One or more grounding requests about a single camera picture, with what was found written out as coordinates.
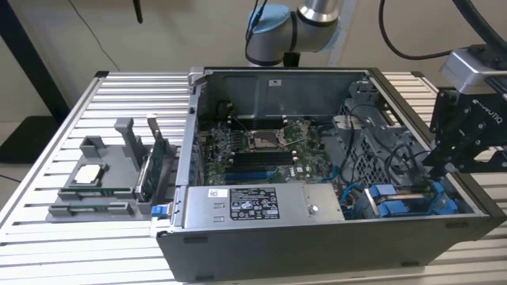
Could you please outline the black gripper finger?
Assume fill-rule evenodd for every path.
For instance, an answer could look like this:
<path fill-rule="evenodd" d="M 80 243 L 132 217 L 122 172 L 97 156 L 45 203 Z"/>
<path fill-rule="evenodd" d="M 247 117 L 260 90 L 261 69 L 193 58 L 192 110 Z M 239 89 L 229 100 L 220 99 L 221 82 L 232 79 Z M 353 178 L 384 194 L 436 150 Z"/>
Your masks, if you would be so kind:
<path fill-rule="evenodd" d="M 487 148 L 476 144 L 461 144 L 449 147 L 445 154 L 445 173 L 505 172 L 505 150 L 496 150 L 487 161 L 476 160 L 476 156 Z"/>
<path fill-rule="evenodd" d="M 456 145 L 456 131 L 463 120 L 463 108 L 459 106 L 459 93 L 443 90 L 437 93 L 429 131 L 433 134 L 432 150 L 423 160 L 431 167 L 429 177 L 439 180 L 449 171 L 445 165 L 452 162 Z"/>

